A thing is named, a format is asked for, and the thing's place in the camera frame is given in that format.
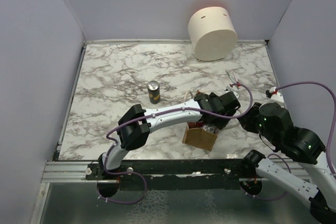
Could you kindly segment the brown canvas bag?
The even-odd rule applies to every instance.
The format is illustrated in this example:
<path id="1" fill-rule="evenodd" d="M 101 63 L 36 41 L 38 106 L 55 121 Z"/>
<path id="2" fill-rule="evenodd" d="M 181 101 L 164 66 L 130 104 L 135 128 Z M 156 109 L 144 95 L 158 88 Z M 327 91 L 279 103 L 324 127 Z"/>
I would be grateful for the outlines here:
<path id="1" fill-rule="evenodd" d="M 194 101 L 198 103 L 198 105 L 202 110 L 208 111 L 207 109 L 210 108 L 209 95 L 210 94 L 198 92 L 194 97 Z M 204 124 L 210 124 L 207 122 L 208 115 L 211 114 L 202 112 L 201 113 L 202 117 L 199 121 L 187 123 L 185 134 L 182 140 L 184 144 L 200 148 L 206 151 L 212 150 L 215 141 L 217 139 L 217 134 L 220 130 L 216 128 L 216 133 L 212 134 L 202 129 L 202 126 Z"/>

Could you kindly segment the black and gold can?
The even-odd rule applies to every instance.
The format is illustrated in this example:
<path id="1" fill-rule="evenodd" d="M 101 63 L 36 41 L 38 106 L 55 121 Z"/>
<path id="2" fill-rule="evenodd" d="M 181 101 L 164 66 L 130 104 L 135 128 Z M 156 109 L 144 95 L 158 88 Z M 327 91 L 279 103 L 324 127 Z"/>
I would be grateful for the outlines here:
<path id="1" fill-rule="evenodd" d="M 150 102 L 153 104 L 159 103 L 161 100 L 160 84 L 155 80 L 149 81 L 147 84 L 147 90 L 148 90 Z"/>

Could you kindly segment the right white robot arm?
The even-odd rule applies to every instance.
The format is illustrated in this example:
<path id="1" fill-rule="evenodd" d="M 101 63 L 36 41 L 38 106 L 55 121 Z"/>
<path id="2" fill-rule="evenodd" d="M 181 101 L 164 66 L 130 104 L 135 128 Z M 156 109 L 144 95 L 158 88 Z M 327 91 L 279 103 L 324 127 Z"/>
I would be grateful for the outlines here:
<path id="1" fill-rule="evenodd" d="M 281 167 L 257 150 L 241 162 L 246 177 L 266 178 L 299 199 L 320 223 L 335 223 L 335 178 L 327 162 L 326 147 L 309 129 L 294 126 L 290 113 L 278 103 L 255 103 L 239 118 L 244 130 L 266 138 L 276 152 L 298 163 L 310 176 L 310 184 Z"/>

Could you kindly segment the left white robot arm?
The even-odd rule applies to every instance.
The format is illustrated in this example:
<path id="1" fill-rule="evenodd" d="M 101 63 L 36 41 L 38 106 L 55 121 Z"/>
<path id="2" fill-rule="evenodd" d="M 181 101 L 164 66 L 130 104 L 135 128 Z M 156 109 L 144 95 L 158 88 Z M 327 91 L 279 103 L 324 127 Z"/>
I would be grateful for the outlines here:
<path id="1" fill-rule="evenodd" d="M 141 148 L 149 135 L 157 130 L 180 123 L 203 123 L 223 129 L 240 108 L 237 94 L 198 93 L 195 98 L 159 109 L 144 109 L 133 105 L 118 121 L 118 126 L 107 133 L 113 141 L 109 150 L 99 157 L 98 173 L 104 179 L 115 175 L 129 151 Z"/>

